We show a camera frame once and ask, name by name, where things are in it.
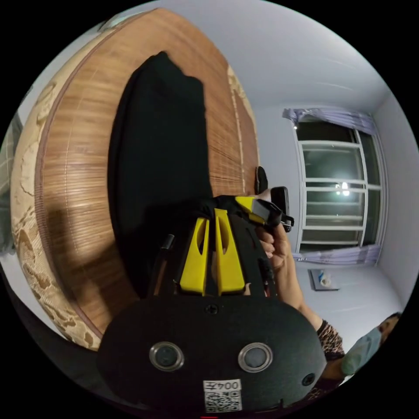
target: purple curtain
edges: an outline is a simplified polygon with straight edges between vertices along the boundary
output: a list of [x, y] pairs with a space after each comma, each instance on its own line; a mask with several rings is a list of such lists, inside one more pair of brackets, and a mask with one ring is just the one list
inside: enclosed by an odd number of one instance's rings
[[319, 119], [342, 127], [362, 131], [369, 135], [375, 135], [374, 120], [370, 115], [361, 112], [349, 111], [339, 108], [312, 108], [312, 109], [285, 109], [282, 114], [284, 118], [290, 119], [297, 127], [299, 122], [307, 116]]
[[371, 244], [348, 249], [333, 249], [324, 252], [293, 253], [297, 262], [319, 263], [325, 265], [360, 265], [375, 264], [380, 255], [381, 246]]

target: face mask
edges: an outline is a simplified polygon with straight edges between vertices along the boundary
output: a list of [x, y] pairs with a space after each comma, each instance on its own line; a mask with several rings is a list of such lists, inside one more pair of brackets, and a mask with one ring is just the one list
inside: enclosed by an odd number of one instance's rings
[[360, 338], [342, 360], [342, 372], [345, 375], [355, 374], [378, 351], [381, 332], [375, 327], [371, 332]]

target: camera lens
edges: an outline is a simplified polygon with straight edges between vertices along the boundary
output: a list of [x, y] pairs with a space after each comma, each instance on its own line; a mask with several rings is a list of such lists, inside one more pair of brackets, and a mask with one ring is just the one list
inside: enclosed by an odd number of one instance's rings
[[246, 372], [261, 372], [272, 362], [272, 350], [264, 343], [251, 343], [239, 353], [240, 368]]
[[159, 342], [150, 349], [150, 361], [161, 371], [175, 371], [184, 360], [180, 348], [171, 342]]

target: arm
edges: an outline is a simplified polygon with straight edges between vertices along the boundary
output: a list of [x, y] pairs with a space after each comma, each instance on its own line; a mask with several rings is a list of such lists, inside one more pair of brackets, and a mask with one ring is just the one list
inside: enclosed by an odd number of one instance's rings
[[282, 224], [275, 228], [273, 235], [264, 229], [257, 230], [262, 247], [267, 252], [274, 270], [274, 281], [278, 298], [299, 310], [316, 331], [321, 327], [322, 318], [306, 304], [297, 279], [295, 261], [291, 246]]
[[323, 319], [311, 310], [304, 300], [292, 255], [287, 256], [282, 267], [275, 270], [274, 280], [278, 298], [299, 310], [314, 329], [318, 331], [323, 323]]

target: hand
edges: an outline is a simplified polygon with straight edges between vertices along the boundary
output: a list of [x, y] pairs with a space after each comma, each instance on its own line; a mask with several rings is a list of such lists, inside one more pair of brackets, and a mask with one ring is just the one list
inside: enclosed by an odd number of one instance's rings
[[281, 268], [287, 258], [292, 257], [291, 245], [282, 224], [274, 228], [273, 234], [269, 234], [262, 227], [256, 229], [256, 234], [267, 257], [271, 260], [274, 271]]

